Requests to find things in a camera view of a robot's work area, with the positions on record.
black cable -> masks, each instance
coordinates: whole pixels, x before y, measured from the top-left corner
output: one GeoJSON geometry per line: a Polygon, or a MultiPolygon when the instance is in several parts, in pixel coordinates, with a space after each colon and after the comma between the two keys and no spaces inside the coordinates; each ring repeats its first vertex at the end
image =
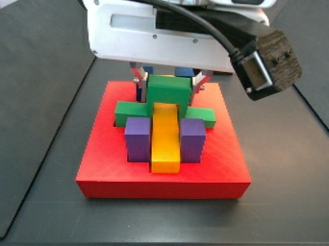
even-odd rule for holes
{"type": "Polygon", "coordinates": [[[202,17],[199,17],[196,14],[194,14],[187,9],[184,9],[183,7],[174,5],[174,4],[169,4],[167,2],[163,2],[160,0],[128,0],[128,1],[153,5],[156,7],[160,7],[160,8],[163,8],[171,12],[175,12],[175,13],[183,15],[220,43],[222,47],[228,52],[228,56],[230,56],[232,62],[236,62],[243,58],[240,55],[239,49],[236,49],[232,46],[230,40],[226,38],[226,36],[222,34],[222,32],[212,26],[212,24],[207,20],[204,20],[202,17]]]}

red block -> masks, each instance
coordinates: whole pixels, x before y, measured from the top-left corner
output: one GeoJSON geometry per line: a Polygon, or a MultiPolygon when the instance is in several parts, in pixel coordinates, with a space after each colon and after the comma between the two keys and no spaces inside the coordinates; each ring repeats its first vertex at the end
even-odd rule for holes
{"type": "Polygon", "coordinates": [[[148,163],[127,162],[124,128],[113,127],[116,101],[135,101],[135,84],[109,82],[76,177],[88,198],[240,198],[250,175],[216,84],[195,95],[192,107],[212,108],[218,120],[207,129],[202,162],[182,163],[179,174],[151,174],[148,163]]]}

black surface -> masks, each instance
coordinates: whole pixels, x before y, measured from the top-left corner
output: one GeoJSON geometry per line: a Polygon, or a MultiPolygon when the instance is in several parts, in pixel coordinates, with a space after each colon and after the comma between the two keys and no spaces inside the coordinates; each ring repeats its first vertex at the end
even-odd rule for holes
{"type": "Polygon", "coordinates": [[[0,10],[0,237],[93,60],[75,0],[0,10]]]}
{"type": "Polygon", "coordinates": [[[244,197],[83,198],[73,180],[105,82],[131,77],[125,62],[93,64],[4,245],[329,242],[327,134],[293,88],[252,102],[235,76],[215,79],[252,178],[244,197]]]}
{"type": "Polygon", "coordinates": [[[289,0],[274,26],[290,37],[303,68],[297,88],[329,128],[329,2],[326,0],[289,0]]]}

wooden block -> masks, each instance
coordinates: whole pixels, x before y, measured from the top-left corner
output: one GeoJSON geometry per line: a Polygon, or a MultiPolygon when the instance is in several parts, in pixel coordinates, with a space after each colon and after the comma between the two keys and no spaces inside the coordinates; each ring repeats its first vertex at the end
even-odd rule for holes
{"type": "Polygon", "coordinates": [[[200,162],[206,140],[202,119],[180,120],[180,162],[200,162]]]}
{"type": "Polygon", "coordinates": [[[179,117],[184,117],[190,95],[190,79],[160,75],[148,76],[148,114],[152,112],[153,103],[167,103],[180,106],[179,117]]]}
{"type": "Polygon", "coordinates": [[[180,171],[178,106],[174,104],[153,104],[149,171],[151,173],[180,171]]]}
{"type": "Polygon", "coordinates": [[[119,101],[115,106],[115,126],[124,127],[128,117],[147,117],[147,104],[119,101]]]}
{"type": "Polygon", "coordinates": [[[128,161],[149,161],[149,119],[128,117],[124,129],[128,161]]]}
{"type": "Polygon", "coordinates": [[[191,67],[175,67],[175,76],[192,78],[194,77],[194,70],[191,67]]]}
{"type": "Polygon", "coordinates": [[[206,128],[212,128],[215,124],[215,115],[212,109],[188,107],[186,116],[187,119],[202,119],[206,128]]]}

toy block structure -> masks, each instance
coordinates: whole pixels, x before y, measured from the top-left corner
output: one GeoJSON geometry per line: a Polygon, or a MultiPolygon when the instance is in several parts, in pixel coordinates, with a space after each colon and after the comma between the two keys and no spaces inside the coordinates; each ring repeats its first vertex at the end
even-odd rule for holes
{"type": "Polygon", "coordinates": [[[124,127],[128,117],[147,117],[147,104],[119,101],[115,106],[115,126],[124,127]]]}
{"type": "Polygon", "coordinates": [[[206,128],[212,128],[215,124],[215,115],[212,109],[188,107],[186,116],[187,119],[202,119],[206,128]]]}
{"type": "Polygon", "coordinates": [[[219,124],[207,129],[199,164],[178,174],[148,172],[148,162],[127,161],[124,129],[115,127],[115,104],[135,100],[132,82],[109,82],[87,142],[76,182],[87,198],[236,199],[250,185],[247,165],[218,84],[195,94],[192,107],[212,108],[219,124]]]}
{"type": "Polygon", "coordinates": [[[180,120],[180,162],[200,162],[206,141],[202,119],[180,120]]]}
{"type": "Polygon", "coordinates": [[[180,139],[178,106],[153,104],[151,130],[151,173],[179,173],[180,139]]]}
{"type": "Polygon", "coordinates": [[[165,103],[179,105],[179,117],[184,117],[190,94],[190,79],[149,75],[147,93],[148,115],[152,113],[153,103],[165,103]]]}
{"type": "Polygon", "coordinates": [[[128,117],[124,129],[128,161],[149,161],[149,119],[128,117]]]}
{"type": "Polygon", "coordinates": [[[176,77],[184,77],[184,78],[192,78],[194,77],[194,71],[191,67],[175,67],[175,76],[176,77]]]}

